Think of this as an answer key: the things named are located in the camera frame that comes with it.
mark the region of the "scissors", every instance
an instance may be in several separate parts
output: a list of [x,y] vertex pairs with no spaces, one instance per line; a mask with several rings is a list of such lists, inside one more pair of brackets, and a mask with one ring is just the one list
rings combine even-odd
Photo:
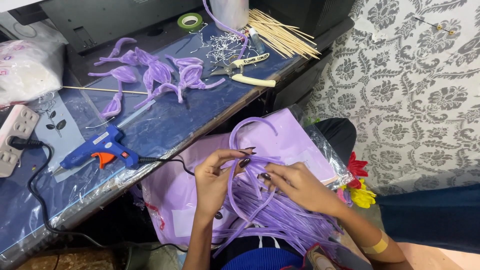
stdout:
[[265,86],[265,87],[275,87],[276,81],[274,80],[260,80],[250,77],[243,76],[243,66],[248,64],[257,63],[267,59],[270,56],[270,53],[264,53],[259,56],[250,57],[247,59],[238,59],[233,61],[230,65],[225,65],[222,63],[216,63],[214,66],[222,67],[223,69],[216,70],[210,75],[228,75],[232,80],[241,82],[244,84],[250,84],[254,86]]

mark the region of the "plug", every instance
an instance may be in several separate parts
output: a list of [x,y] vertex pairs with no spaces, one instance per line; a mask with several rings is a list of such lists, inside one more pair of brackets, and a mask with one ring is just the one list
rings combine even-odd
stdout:
[[42,141],[37,141],[37,140],[32,140],[32,139],[22,139],[17,136],[10,136],[8,140],[8,145],[17,149],[17,150],[23,150],[23,149],[36,149],[36,148],[41,148],[43,146]]

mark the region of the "orange trigger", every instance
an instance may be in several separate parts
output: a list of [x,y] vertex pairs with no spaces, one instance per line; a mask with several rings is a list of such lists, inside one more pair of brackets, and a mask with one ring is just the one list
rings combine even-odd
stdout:
[[103,169],[105,164],[112,161],[115,155],[108,154],[108,153],[94,153],[92,154],[92,158],[98,157],[100,159],[100,168]]

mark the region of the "glue bottle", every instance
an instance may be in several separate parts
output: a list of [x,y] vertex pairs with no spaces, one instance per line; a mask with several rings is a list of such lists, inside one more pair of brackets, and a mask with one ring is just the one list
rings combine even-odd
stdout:
[[258,36],[257,30],[255,28],[250,28],[248,30],[248,33],[252,37],[252,41],[255,44],[255,47],[257,48],[258,54],[264,54],[265,53],[265,46],[260,40],[260,37]]

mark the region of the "woman's right hand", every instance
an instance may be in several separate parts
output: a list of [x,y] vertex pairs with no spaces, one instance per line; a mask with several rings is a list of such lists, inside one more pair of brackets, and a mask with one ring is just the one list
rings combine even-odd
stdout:
[[277,186],[292,201],[309,211],[339,217],[348,209],[335,192],[325,187],[303,162],[290,166],[270,163],[265,169],[268,173],[260,175],[265,179],[269,190]]

